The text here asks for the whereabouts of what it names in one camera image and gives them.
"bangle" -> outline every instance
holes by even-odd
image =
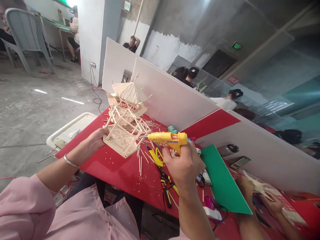
[[[64,155],[63,156],[64,160],[66,161],[66,163],[68,163],[69,165],[71,165],[72,167],[76,167],[76,168],[79,168],[81,165],[75,165],[73,164],[72,162],[70,162],[68,159],[67,159],[67,155]]]

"dark doorway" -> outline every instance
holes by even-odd
[[[212,76],[218,78],[225,71],[227,71],[237,60],[229,56],[220,49],[210,58],[210,60],[204,65],[202,70],[210,73]]]

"red sign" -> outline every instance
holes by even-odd
[[[228,77],[227,81],[235,85],[239,82],[239,79],[231,75],[230,77]]]

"pink sleeve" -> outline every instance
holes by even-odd
[[[52,192],[37,175],[13,180],[0,194],[0,239],[43,239],[55,210]]]
[[[190,240],[190,238],[188,238],[186,235],[184,235],[184,233],[182,232],[182,230],[180,228],[179,237],[170,238],[169,240]]]

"power socket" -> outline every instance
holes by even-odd
[[[93,62],[90,62],[90,66],[93,67],[93,68],[96,68],[96,64],[93,63]]]

